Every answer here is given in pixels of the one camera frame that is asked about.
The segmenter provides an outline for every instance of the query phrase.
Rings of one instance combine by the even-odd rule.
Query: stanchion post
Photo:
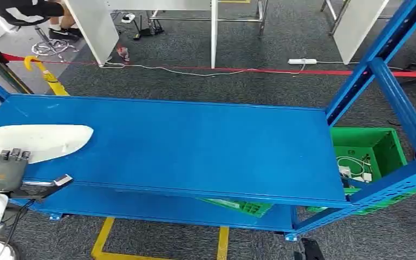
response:
[[[17,92],[23,94],[34,94],[34,92],[26,86],[26,84],[6,65],[8,62],[9,61],[0,55],[0,76],[4,78]]]

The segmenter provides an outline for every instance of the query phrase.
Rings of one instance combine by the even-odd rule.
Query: cable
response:
[[[22,219],[24,216],[26,216],[26,214],[28,213],[28,211],[29,211],[29,209],[28,209],[28,208],[26,208],[26,209],[24,210],[24,212],[22,212],[22,214],[20,215],[20,217],[19,217],[19,219],[18,219],[18,220],[20,220],[20,219]],[[2,222],[2,223],[5,223],[5,222],[7,222],[7,221],[11,220],[12,218],[14,218],[16,215],[17,215],[17,213],[13,214],[13,215],[12,215],[12,216],[10,216],[9,218],[7,218],[6,220],[3,220],[3,221],[1,221],[1,222]],[[10,225],[8,225],[8,226],[5,226],[4,228],[5,228],[5,229],[8,229],[8,228],[12,227],[13,225],[15,225],[15,222],[16,222],[16,221],[14,221],[12,224],[10,224]]]
[[[338,160],[337,160],[337,165],[339,165],[339,162],[340,162],[341,160],[350,160],[350,161],[352,161],[352,162],[354,162],[354,163],[358,164],[358,165],[361,167],[361,173],[352,173],[352,176],[353,176],[353,175],[356,175],[356,176],[362,176],[362,175],[363,175],[363,173],[365,172],[365,168],[364,168],[364,166],[363,166],[361,163],[359,163],[358,161],[355,161],[355,160],[353,160],[353,159],[351,159],[351,158],[340,158],[340,159],[338,159]]]
[[[18,211],[20,212],[20,211],[22,211],[23,212],[23,210],[25,210],[26,209],[26,211],[23,213],[23,215],[21,215],[20,216],[20,219],[21,218],[23,218],[24,217],[24,215],[26,215],[26,213],[28,212],[28,208],[33,204],[33,203],[30,203],[30,205],[29,206],[26,206],[26,205],[23,205],[23,206],[21,206],[19,209],[18,209]],[[9,220],[11,220],[14,216],[16,216],[18,214],[18,212],[17,213],[15,213],[15,214],[13,214],[12,216],[10,216],[10,217],[8,217],[8,218],[6,218],[5,220],[2,220],[1,222],[2,223],[5,223],[5,222],[7,222],[7,221],[9,221]]]
[[[344,64],[342,61],[316,61],[316,63],[326,63],[326,64]],[[359,62],[349,62],[348,64],[360,64]],[[391,67],[388,66],[390,69],[398,69],[398,70],[407,70],[407,69],[402,69],[402,68],[398,68],[398,67]]]
[[[109,64],[109,65],[117,65],[119,67],[102,67],[105,69],[123,69],[124,67],[140,67],[140,68],[145,68],[145,69],[163,69],[166,70],[168,72],[172,72],[172,73],[176,73],[176,74],[183,74],[183,75],[192,75],[192,76],[200,76],[200,77],[211,77],[211,76],[218,76],[218,75],[233,75],[233,74],[238,74],[238,73],[243,73],[243,72],[247,72],[247,71],[254,71],[254,70],[258,70],[258,69],[245,69],[245,70],[240,70],[240,71],[236,71],[236,72],[231,72],[231,73],[214,73],[214,74],[195,74],[195,73],[187,73],[187,72],[181,72],[181,71],[175,71],[175,70],[170,70],[164,67],[148,67],[148,66],[144,66],[144,65],[138,65],[138,64],[134,64],[134,65],[127,65],[127,64],[123,64],[123,63],[111,63],[111,62],[106,62],[105,64]],[[268,71],[267,73],[283,73],[283,74],[300,74],[301,71],[303,71],[305,69],[306,65],[303,64],[302,68],[299,72],[287,72],[287,71]]]
[[[339,157],[336,157],[336,159],[337,159],[337,165],[338,165],[338,166],[340,166],[339,162],[340,162],[341,160],[349,160],[349,161],[352,161],[352,162],[354,162],[354,163],[358,164],[358,165],[361,167],[361,173],[352,173],[352,176],[355,176],[355,177],[361,177],[363,180],[364,180],[364,178],[363,178],[363,174],[364,174],[364,173],[366,173],[366,172],[365,172],[365,165],[367,165],[367,166],[369,166],[369,167],[371,166],[371,164],[370,164],[370,163],[365,162],[365,161],[360,160],[360,159],[357,159],[357,158],[354,158],[354,157],[349,157],[349,156],[339,156]]]
[[[368,165],[368,166],[370,166],[370,165],[371,165],[370,163],[365,162],[365,161],[360,160],[360,159],[355,158],[355,157],[350,157],[350,156],[339,156],[339,157],[337,157],[336,159],[339,159],[339,158],[347,158],[347,159],[351,159],[351,160],[358,161],[358,162],[360,162],[360,163],[362,163],[362,164],[365,164],[365,165]]]
[[[387,122],[392,126],[401,126],[400,123],[392,123],[390,120],[387,120]]]
[[[110,15],[115,14],[114,17],[112,17],[112,21],[114,21],[119,14],[128,13],[128,12],[117,12],[118,10],[114,10],[113,12],[109,13]]]
[[[12,238],[12,236],[15,233],[15,229],[17,228],[17,223],[20,220],[20,215],[21,213],[29,208],[36,200],[35,199],[30,199],[25,205],[23,205],[22,207],[20,207],[20,210],[18,211],[18,213],[16,213],[16,217],[15,217],[15,222],[13,223],[12,229],[10,230],[9,236],[7,237],[5,243],[4,243],[4,247],[2,247],[2,250],[0,252],[0,257],[2,255],[2,253],[4,252],[5,248],[7,247],[7,245],[9,245],[10,239]]]

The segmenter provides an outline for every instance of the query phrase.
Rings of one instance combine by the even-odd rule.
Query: umbrella handle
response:
[[[44,66],[44,64],[42,64],[42,62],[40,60],[37,59],[36,56],[26,56],[24,58],[24,66],[26,67],[27,70],[32,71],[33,68],[31,67],[31,62],[35,63],[36,66],[42,71],[46,71],[47,68]]]

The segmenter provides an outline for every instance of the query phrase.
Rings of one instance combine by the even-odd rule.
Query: robotic hand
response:
[[[3,150],[0,153],[0,229],[4,226],[2,217],[4,216],[9,198],[29,199],[28,203],[21,208],[24,209],[29,207],[36,199],[44,199],[67,186],[72,181],[72,177],[65,174],[50,183],[35,181],[23,182],[24,171],[28,165],[30,155],[30,152],[22,152],[18,148],[14,148],[11,152]],[[47,189],[38,194],[29,195],[27,192],[20,190],[23,184],[45,186]],[[18,221],[21,211],[19,211],[15,221]]]

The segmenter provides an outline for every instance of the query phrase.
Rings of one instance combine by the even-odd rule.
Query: gray carpet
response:
[[[340,57],[327,32],[329,16],[319,12],[320,0],[271,0],[262,39],[257,25],[221,23],[218,67],[295,68],[287,59],[306,57],[338,61]],[[221,5],[227,16],[254,14],[253,5]],[[198,15],[188,12],[183,15]],[[386,21],[378,21],[356,54],[358,60]],[[122,40],[135,64],[148,66],[209,66],[210,25],[203,22],[162,22],[166,34],[132,40],[133,27],[123,30]],[[89,49],[76,61],[91,61]],[[416,32],[400,50],[392,66],[416,62]],[[312,66],[314,69],[347,69],[340,64]],[[210,73],[196,70],[195,73]],[[138,99],[167,99],[257,103],[324,107],[344,82],[343,76],[243,73],[230,76],[196,77],[141,68],[100,69],[71,65],[60,77],[71,95],[113,96]],[[416,83],[404,86],[416,105]],[[338,126],[393,127],[397,119],[372,84]],[[407,155],[412,151],[398,128]],[[90,259],[102,218],[71,216],[60,222],[29,213],[19,225],[15,243],[24,259]],[[215,259],[217,229],[117,220],[105,250],[125,254],[168,257],[178,260]],[[318,240],[326,259],[416,259],[416,195],[368,216],[353,216],[308,234]],[[228,258],[231,260],[292,259],[295,243],[266,231],[231,229]]]

